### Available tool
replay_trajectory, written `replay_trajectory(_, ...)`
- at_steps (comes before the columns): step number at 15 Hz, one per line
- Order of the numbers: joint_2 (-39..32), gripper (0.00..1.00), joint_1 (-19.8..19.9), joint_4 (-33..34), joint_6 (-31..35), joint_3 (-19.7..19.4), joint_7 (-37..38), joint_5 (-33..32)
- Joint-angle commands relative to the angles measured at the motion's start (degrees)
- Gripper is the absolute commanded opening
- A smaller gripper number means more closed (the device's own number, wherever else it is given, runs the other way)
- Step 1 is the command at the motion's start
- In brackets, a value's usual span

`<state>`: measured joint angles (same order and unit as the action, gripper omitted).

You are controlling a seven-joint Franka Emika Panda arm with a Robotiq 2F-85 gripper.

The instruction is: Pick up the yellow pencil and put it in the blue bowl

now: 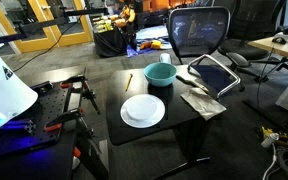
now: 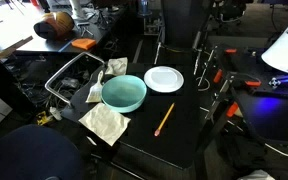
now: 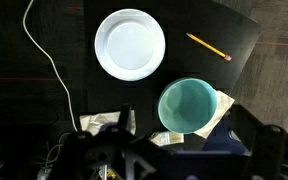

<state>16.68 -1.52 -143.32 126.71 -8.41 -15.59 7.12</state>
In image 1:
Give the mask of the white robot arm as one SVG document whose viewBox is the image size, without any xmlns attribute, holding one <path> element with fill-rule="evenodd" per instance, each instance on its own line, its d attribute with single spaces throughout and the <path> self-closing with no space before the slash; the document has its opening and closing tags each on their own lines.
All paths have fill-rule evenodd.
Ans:
<svg viewBox="0 0 288 180">
<path fill-rule="evenodd" d="M 37 99 L 38 94 L 0 57 L 0 127 L 30 108 Z"/>
</svg>

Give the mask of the black breadboard robot base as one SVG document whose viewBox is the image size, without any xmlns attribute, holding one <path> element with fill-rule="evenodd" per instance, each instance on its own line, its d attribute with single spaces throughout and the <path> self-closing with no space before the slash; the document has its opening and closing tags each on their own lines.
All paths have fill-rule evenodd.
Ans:
<svg viewBox="0 0 288 180">
<path fill-rule="evenodd" d="M 27 111 L 12 120 L 11 128 L 0 128 L 0 156 L 51 144 L 59 139 L 61 129 L 46 131 L 45 124 L 61 115 L 67 108 L 69 89 L 58 83 L 44 90 Z"/>
</svg>

